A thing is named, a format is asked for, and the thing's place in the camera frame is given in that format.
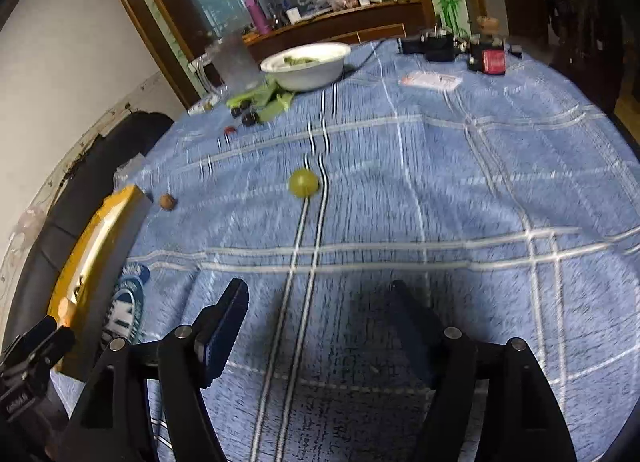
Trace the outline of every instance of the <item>bowl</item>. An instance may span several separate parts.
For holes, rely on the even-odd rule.
[[[344,68],[344,58],[351,53],[343,43],[314,43],[290,48],[267,57],[260,69],[271,74],[278,84],[290,92],[308,92],[335,82]],[[285,58],[308,58],[312,63],[287,64]]]

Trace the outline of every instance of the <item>purple bottle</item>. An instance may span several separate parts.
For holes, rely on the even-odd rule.
[[[244,0],[244,6],[249,11],[251,19],[254,20],[254,25],[260,34],[265,35],[271,32],[271,27],[267,23],[267,18],[258,0]]]

